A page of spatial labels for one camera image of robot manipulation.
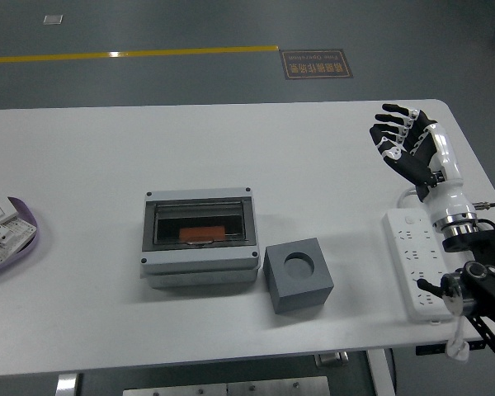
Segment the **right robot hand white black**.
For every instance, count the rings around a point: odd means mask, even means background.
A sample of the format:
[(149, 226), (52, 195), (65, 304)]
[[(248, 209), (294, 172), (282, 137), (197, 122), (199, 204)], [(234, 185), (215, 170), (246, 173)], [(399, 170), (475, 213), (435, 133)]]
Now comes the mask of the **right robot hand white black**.
[(464, 179), (446, 129), (419, 109), (384, 103), (370, 136), (384, 162), (414, 185), (431, 222), (472, 222), (474, 205), (464, 194)]

